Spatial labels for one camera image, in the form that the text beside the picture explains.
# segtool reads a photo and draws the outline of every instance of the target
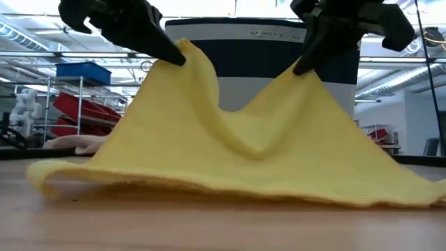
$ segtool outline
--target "wooden table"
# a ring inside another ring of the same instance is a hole
[[[66,195],[48,202],[24,180],[29,163],[0,161],[1,251],[446,248],[442,209],[358,211],[137,188],[119,192],[72,181],[57,181]],[[432,179],[446,176],[444,169],[422,170]]]

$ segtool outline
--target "yellow towel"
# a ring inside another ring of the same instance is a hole
[[[316,73],[298,77],[291,66],[243,110],[224,112],[212,63],[187,40],[177,46],[187,63],[155,63],[93,158],[37,162],[29,181],[48,197],[58,192],[45,181],[62,174],[356,207],[423,207],[446,198],[446,182],[400,167],[363,135]]]

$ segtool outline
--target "dark blue stripe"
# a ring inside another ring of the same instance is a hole
[[[228,17],[203,17],[166,21],[166,26],[187,25],[187,24],[254,24],[254,25],[274,25],[287,26],[293,28],[305,28],[305,23],[292,22],[286,20],[276,20],[267,18],[228,18]]]
[[[212,61],[218,77],[275,78],[300,56],[302,44],[271,40],[194,40]],[[324,82],[356,84],[360,53],[327,59],[316,72]]]

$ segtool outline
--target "white robot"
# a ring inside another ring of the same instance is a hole
[[[16,95],[17,102],[9,116],[10,126],[17,126],[16,131],[24,137],[33,134],[34,119],[42,116],[42,106],[36,102],[37,94],[35,89],[23,89]]]

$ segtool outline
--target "blue bin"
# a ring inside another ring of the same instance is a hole
[[[96,84],[110,85],[112,72],[93,62],[58,63],[57,77],[81,77],[93,80]]]

